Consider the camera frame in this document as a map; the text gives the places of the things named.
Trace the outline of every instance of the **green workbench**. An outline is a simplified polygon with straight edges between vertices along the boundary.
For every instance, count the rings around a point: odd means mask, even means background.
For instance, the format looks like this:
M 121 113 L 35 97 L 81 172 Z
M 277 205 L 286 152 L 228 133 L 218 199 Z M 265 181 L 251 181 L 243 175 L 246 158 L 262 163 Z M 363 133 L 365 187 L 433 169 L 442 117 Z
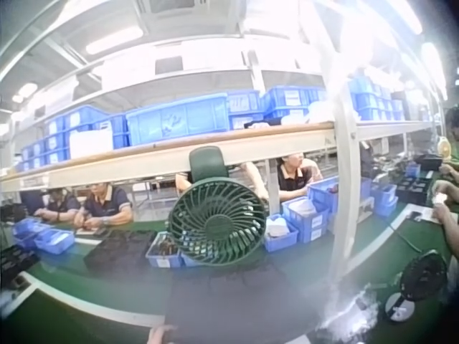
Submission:
M 387 234 L 388 224 L 396 219 L 405 208 L 399 204 L 388 218 L 370 216 L 358 225 L 352 252 L 351 264 L 359 255 L 377 243 Z M 139 222 L 124 228 L 162 230 L 164 224 Z M 450 261 L 451 253 L 445 242 L 443 230 L 437 224 L 404 220 L 398 231 L 414 245 L 423 250 L 436 249 Z M 164 315 L 171 295 L 171 286 L 178 274 L 209 274 L 216 268 L 195 267 L 188 269 L 147 269 L 138 278 L 100 277 L 91 274 L 83 257 L 94 246 L 76 244 L 69 252 L 33 266 L 27 273 L 42 283 L 7 319 L 6 324 L 15 333 L 19 343 L 145 343 L 148 328 L 128 323 L 110 321 L 91 314 L 91 305 L 106 307 L 105 311 L 120 310 L 141 315 Z M 313 286 L 320 285 L 327 278 L 328 265 L 333 248 L 333 235 L 328 234 L 309 244 L 298 244 L 290 249 L 267 254 L 260 247 L 241 264 L 268 259 L 285 275 L 294 288 L 313 297 L 318 292 Z M 347 274 L 346 280 L 356 288 L 368 283 L 388 283 L 394 280 L 404 266 L 417 253 L 397 235 L 391 235 L 380 247 L 371 252 L 367 259 Z M 59 302 L 43 293 L 49 286 L 62 295 L 69 296 L 66 302 Z M 394 287 L 378 291 L 378 300 L 385 302 L 395 291 Z M 78 302 L 80 309 L 72 305 Z M 418 343 L 423 330 L 432 327 L 440 311 L 437 299 L 420 302 L 415 316 L 407 323 L 393 326 L 384 320 L 372 330 L 370 343 Z

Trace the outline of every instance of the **metal shelf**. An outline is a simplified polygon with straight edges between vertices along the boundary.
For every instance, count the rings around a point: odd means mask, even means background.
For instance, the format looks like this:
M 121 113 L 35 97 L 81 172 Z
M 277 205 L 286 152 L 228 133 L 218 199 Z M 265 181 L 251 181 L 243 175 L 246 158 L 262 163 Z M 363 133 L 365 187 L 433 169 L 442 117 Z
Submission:
M 359 124 L 358 139 L 371 140 L 431 127 L 428 122 Z M 8 193 L 163 176 L 189 171 L 189 153 L 203 145 L 219 147 L 225 163 L 234 165 L 333 148 L 336 140 L 333 123 L 240 130 L 115 150 L 5 176 L 0 183 L 2 191 Z

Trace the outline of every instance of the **cable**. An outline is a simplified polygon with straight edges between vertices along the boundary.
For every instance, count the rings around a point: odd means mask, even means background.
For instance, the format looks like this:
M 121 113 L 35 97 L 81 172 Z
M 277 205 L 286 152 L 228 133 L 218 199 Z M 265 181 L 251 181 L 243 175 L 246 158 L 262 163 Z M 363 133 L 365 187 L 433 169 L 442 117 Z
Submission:
M 382 216 L 378 216 L 382 221 L 386 223 L 386 225 L 401 239 L 403 240 L 409 247 L 411 247 L 416 253 L 422 253 L 422 250 L 412 244 L 407 238 L 401 235 L 392 225 Z

